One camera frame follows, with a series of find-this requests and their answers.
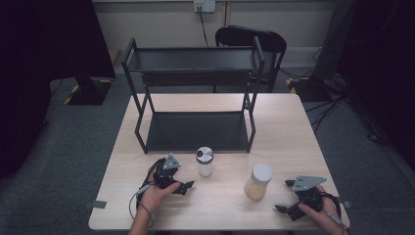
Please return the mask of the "black two-tier metal rack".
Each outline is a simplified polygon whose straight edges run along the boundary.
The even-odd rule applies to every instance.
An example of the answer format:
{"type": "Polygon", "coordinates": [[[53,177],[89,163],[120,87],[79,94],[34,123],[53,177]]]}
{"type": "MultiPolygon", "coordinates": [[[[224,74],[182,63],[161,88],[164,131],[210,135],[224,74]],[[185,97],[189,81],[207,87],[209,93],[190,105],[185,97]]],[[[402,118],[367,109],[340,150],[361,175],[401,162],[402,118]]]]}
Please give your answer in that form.
{"type": "Polygon", "coordinates": [[[150,89],[162,86],[243,85],[262,75],[265,56],[259,39],[251,46],[139,48],[130,39],[121,59],[138,111],[134,133],[145,153],[194,152],[203,146],[221,152],[249,152],[255,136],[257,93],[245,92],[236,111],[158,111],[150,89]],[[151,107],[147,137],[140,133],[151,107]]]}

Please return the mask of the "glass jar silver lid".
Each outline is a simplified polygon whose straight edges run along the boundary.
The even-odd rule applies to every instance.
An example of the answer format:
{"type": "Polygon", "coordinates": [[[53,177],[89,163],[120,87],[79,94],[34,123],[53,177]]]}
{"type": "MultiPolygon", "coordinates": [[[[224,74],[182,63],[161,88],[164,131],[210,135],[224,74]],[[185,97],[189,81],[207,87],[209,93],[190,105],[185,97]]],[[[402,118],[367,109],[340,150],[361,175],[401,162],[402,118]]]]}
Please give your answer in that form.
{"type": "Polygon", "coordinates": [[[207,177],[212,174],[213,151],[209,147],[201,147],[196,154],[199,175],[207,177]]]}

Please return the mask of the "person's right hand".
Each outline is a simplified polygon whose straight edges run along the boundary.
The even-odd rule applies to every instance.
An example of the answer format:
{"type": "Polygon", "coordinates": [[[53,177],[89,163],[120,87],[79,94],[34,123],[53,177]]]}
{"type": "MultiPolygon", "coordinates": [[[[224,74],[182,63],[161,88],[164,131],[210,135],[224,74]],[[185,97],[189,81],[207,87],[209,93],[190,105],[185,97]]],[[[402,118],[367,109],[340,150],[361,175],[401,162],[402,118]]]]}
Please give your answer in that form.
{"type": "Polygon", "coordinates": [[[315,211],[305,204],[299,204],[299,208],[310,216],[329,235],[349,235],[347,229],[337,223],[334,218],[340,218],[335,203],[329,197],[322,198],[323,210],[315,211]]]}

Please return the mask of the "dark curtain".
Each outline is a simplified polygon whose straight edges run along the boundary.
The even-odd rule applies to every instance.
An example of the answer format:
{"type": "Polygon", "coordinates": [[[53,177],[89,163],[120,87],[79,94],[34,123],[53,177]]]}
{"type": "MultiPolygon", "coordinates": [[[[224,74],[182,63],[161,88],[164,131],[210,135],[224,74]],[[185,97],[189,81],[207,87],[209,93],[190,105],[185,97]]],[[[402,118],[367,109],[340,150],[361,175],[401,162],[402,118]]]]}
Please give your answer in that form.
{"type": "Polygon", "coordinates": [[[415,168],[415,0],[356,0],[338,70],[415,168]]]}
{"type": "Polygon", "coordinates": [[[0,0],[0,179],[30,153],[52,80],[114,76],[92,0],[0,0]]]}

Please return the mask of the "white wall socket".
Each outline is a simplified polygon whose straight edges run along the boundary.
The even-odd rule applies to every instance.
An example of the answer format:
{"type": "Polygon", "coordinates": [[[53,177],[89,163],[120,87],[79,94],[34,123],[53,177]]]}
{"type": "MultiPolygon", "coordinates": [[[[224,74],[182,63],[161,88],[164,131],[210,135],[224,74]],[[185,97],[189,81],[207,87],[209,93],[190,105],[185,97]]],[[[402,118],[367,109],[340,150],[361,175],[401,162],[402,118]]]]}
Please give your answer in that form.
{"type": "Polygon", "coordinates": [[[215,0],[194,0],[195,13],[214,13],[216,10],[215,0]]]}

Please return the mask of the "person's left hand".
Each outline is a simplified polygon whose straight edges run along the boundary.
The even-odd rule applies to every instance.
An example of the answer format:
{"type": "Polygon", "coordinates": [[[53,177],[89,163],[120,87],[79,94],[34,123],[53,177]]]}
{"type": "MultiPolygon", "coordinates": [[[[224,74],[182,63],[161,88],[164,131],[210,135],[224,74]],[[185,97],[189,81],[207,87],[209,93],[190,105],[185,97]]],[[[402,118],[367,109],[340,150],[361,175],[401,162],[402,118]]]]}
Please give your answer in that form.
{"type": "Polygon", "coordinates": [[[150,185],[142,194],[137,211],[143,212],[144,214],[152,214],[161,205],[163,200],[179,187],[179,182],[175,182],[164,189],[159,188],[155,184],[150,185]]]}

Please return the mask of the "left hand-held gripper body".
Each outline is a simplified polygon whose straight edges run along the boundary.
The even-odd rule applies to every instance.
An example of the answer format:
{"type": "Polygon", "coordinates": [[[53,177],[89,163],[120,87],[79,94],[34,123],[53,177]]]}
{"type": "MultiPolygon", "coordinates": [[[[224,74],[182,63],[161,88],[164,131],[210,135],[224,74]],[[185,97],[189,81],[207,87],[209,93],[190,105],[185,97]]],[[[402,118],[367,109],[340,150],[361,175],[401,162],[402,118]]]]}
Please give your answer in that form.
{"type": "Polygon", "coordinates": [[[159,159],[154,172],[155,184],[162,189],[173,184],[175,182],[173,175],[180,167],[181,163],[172,154],[168,154],[165,158],[159,159]]]}

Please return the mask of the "glass jar white lid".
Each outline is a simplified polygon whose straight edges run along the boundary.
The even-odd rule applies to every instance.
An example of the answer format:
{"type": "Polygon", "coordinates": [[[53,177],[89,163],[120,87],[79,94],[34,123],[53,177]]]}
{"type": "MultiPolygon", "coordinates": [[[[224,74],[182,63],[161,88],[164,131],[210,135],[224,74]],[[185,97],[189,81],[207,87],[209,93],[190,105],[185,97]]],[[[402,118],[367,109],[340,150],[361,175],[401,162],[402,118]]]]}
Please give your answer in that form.
{"type": "Polygon", "coordinates": [[[245,193],[247,196],[254,201],[262,200],[272,177],[273,169],[270,164],[256,164],[245,185],[245,193]]]}

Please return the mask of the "black chair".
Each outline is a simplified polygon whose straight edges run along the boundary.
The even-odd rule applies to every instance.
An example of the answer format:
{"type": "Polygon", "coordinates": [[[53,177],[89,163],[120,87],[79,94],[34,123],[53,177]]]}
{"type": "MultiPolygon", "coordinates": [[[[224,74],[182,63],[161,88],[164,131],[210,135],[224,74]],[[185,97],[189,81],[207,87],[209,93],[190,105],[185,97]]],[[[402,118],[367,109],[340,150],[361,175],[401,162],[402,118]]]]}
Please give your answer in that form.
{"type": "Polygon", "coordinates": [[[282,60],[287,50],[286,40],[278,33],[241,25],[227,25],[215,33],[217,46],[251,46],[254,38],[259,43],[265,56],[264,78],[260,81],[267,92],[272,92],[282,60]]]}

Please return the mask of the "black stand base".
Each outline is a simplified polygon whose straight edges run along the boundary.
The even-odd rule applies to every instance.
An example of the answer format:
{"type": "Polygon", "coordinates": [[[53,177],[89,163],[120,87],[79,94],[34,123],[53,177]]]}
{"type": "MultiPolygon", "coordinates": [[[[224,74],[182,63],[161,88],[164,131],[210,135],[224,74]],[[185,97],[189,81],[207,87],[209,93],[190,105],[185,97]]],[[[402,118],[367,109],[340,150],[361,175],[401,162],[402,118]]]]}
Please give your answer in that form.
{"type": "Polygon", "coordinates": [[[65,105],[102,105],[113,84],[112,79],[88,78],[73,87],[64,101],[65,105]]]}
{"type": "Polygon", "coordinates": [[[286,80],[290,92],[297,94],[302,102],[328,102],[331,97],[322,79],[298,77],[286,80]]]}

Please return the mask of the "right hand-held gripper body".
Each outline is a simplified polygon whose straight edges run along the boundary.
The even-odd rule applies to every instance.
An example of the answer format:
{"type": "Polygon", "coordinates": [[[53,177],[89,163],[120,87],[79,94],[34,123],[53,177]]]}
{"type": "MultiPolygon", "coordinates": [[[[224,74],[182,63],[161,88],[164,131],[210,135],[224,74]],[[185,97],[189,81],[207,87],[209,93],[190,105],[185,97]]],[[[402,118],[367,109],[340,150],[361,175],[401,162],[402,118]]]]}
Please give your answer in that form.
{"type": "Polygon", "coordinates": [[[322,196],[316,186],[326,180],[326,177],[321,176],[299,175],[296,178],[292,189],[297,194],[301,203],[308,205],[317,212],[321,212],[322,196]]]}

